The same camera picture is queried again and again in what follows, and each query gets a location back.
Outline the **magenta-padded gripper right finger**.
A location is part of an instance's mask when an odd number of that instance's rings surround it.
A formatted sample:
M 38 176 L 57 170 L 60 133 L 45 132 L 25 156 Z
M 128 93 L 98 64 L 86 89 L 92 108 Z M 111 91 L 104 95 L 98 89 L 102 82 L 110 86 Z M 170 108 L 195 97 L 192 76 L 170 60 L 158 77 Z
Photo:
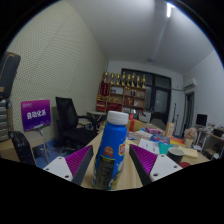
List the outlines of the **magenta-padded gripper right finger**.
M 143 186 L 182 169 L 181 166 L 167 155 L 155 155 L 133 144 L 129 146 L 129 154 Z

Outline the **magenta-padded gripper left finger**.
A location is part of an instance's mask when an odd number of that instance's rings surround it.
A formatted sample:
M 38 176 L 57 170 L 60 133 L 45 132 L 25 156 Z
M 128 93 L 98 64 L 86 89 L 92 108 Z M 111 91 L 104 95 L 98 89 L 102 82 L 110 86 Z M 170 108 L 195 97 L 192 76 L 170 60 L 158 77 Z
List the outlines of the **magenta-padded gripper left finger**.
M 67 157 L 58 156 L 44 170 L 80 186 L 93 157 L 93 146 L 86 146 Z

